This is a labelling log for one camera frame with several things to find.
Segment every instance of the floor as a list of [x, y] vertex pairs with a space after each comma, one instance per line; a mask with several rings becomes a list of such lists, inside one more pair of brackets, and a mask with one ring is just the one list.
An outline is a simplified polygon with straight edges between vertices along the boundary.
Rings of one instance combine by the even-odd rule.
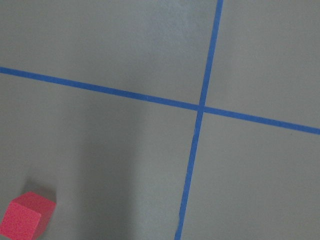
[[3, 1], [0, 216], [42, 189], [40, 240], [318, 240], [319, 9]]

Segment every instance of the red cube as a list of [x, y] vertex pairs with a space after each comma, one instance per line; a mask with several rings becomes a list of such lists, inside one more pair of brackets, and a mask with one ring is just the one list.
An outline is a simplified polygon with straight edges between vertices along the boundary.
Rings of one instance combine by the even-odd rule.
[[55, 202], [29, 191], [10, 202], [0, 234], [12, 240], [35, 240], [45, 231], [55, 207]]

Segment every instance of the foam cube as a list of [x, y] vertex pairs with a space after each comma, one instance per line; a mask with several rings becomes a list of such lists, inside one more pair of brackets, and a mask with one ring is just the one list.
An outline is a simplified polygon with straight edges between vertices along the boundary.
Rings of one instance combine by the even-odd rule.
[[12, 240], [35, 240], [45, 231], [55, 207], [55, 202], [29, 191], [10, 202], [0, 234]]

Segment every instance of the pink cube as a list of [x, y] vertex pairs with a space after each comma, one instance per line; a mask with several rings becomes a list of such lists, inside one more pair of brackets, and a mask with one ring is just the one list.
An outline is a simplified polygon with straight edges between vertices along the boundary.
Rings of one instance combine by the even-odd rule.
[[0, 234], [12, 240], [35, 240], [46, 230], [55, 207], [55, 202], [29, 191], [10, 202]]

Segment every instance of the blue tape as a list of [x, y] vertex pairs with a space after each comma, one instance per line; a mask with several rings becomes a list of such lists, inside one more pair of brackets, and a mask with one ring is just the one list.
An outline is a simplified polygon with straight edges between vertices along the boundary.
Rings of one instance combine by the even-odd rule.
[[176, 101], [176, 100], [166, 99], [166, 98], [162, 98], [162, 97], [145, 95], [145, 94], [135, 93], [135, 92], [131, 92], [131, 91], [124, 91], [124, 90], [119, 90], [119, 89], [115, 89], [115, 88], [111, 88], [111, 87], [84, 83], [84, 82], [80, 82], [80, 81], [72, 81], [72, 80], [67, 80], [67, 79], [63, 79], [63, 78], [37, 74], [37, 73], [33, 73], [33, 72], [21, 71], [21, 70], [16, 70], [16, 69], [11, 69], [11, 68], [1, 67], [1, 66], [0, 66], [0, 73], [12, 75], [12, 76], [17, 76], [17, 77], [22, 77], [22, 78], [38, 80], [38, 81], [47, 82], [47, 83], [54, 83], [54, 84], [69, 86], [69, 87], [78, 88], [78, 89], [90, 90], [90, 91], [99, 92], [99, 93], [121, 96], [121, 97], [125, 97], [125, 98], [130, 98], [130, 99], [136, 99], [136, 100], [142, 100], [142, 101], [151, 102], [151, 103], [168, 105], [168, 106], [178, 107], [178, 108], [182, 108], [182, 109], [189, 109], [189, 110], [197, 111], [199, 108], [199, 106], [196, 104], [187, 103], [187, 102], [183, 102], [183, 101]]
[[254, 123], [265, 124], [265, 125], [275, 126], [279, 128], [291, 129], [291, 130], [296, 130], [296, 131], [305, 132], [309, 134], [320, 135], [319, 128], [299, 125], [299, 124], [290, 123], [286, 121], [274, 120], [274, 119], [265, 118], [261, 116], [254, 116], [254, 115], [249, 115], [249, 114], [244, 114], [244, 113], [239, 113], [234, 111], [227, 111], [227, 110], [222, 110], [222, 109], [213, 108], [213, 107], [205, 107], [204, 112], [208, 114], [220, 115], [220, 116], [229, 117], [233, 119], [240, 119], [240, 120], [250, 121]]
[[219, 30], [220, 18], [222, 13], [222, 6], [223, 6], [223, 0], [218, 0], [215, 8], [210, 46], [208, 50], [205, 71], [203, 76], [201, 95], [199, 100], [199, 109], [195, 119], [194, 134], [192, 138], [189, 161], [188, 161], [185, 180], [184, 180], [184, 187], [183, 187], [180, 210], [179, 210], [179, 223], [174, 235], [174, 240], [181, 240], [182, 231], [184, 227], [188, 198], [189, 198], [189, 191], [190, 191], [191, 180], [192, 180], [192, 175], [194, 171], [202, 119], [204, 115], [204, 109], [205, 109], [208, 87], [210, 82], [211, 69], [212, 69], [212, 64], [214, 61], [214, 55], [216, 50], [216, 43], [218, 38], [218, 30]]

